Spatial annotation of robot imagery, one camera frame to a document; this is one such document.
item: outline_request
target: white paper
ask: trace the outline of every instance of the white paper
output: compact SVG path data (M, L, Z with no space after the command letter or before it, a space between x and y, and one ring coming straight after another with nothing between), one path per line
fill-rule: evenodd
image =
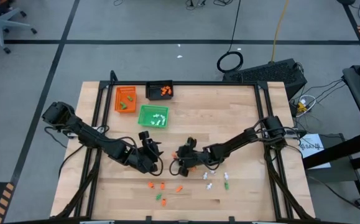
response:
M303 154L303 158L306 158L310 155L313 155L317 152L325 150L323 148L321 138L319 138L319 134L306 134L301 139L300 150ZM330 163L322 164L316 167L312 167L310 169L321 169L321 168L330 168Z

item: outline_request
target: green object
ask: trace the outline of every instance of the green object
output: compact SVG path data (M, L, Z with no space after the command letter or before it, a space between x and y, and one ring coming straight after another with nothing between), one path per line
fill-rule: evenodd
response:
M127 105L125 103L123 103L123 102L120 102L120 105L122 106L122 110L127 108Z
M161 114L165 116L165 122L162 121L159 125L156 125L162 118L154 118L155 114ZM138 117L138 124L152 128L166 128L168 122L168 107L155 106L155 105L141 105L140 115Z
M162 193L159 193L157 196L156 196L156 200L160 200L162 198Z

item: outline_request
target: white object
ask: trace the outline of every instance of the white object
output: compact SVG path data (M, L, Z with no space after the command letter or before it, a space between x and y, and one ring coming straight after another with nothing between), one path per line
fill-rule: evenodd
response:
M309 109L307 109L304 113L302 113L302 114L300 114L300 115L296 115L296 118L299 118L299 117L305 115L305 113L307 113L310 109L312 109L312 108L315 106L316 98L315 98L314 96L311 96L311 95L302 95L302 96L300 97L300 102L303 103L303 101L304 101L303 104L305 104L305 100L303 99L303 97L311 97L311 98L313 98L313 99L314 99L314 103L313 103L313 104L309 107Z
M310 155L314 155L317 152L325 150L322 145L321 139L319 138L319 134L306 134L304 137L300 139L301 145L300 150L303 154L303 158L306 158ZM330 163L325 163L322 165L318 165L316 167L312 167L310 169L321 169L321 168L330 168Z

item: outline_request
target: orange object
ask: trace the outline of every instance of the orange object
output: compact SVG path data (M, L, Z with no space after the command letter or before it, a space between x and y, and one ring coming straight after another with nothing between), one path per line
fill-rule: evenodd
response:
M136 87L135 86L124 86L116 88L116 100L115 100L115 111L119 113L134 113L136 112ZM126 104L126 109L121 109L120 102Z
M149 182L149 183L148 183L148 187L151 188L151 189L155 189L154 183L152 183L152 182Z
M182 185L180 185L179 187L177 187L177 190L175 190L176 192L180 192L182 190Z

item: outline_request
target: green basket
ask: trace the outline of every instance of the green basket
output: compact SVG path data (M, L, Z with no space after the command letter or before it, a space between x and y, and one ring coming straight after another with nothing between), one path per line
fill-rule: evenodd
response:
M155 114L163 115L165 117L165 122L163 123L163 118L160 116L154 118ZM138 117L138 124L146 127L152 128L166 128L168 121L168 107L166 106L155 106L155 105L141 105L140 115Z

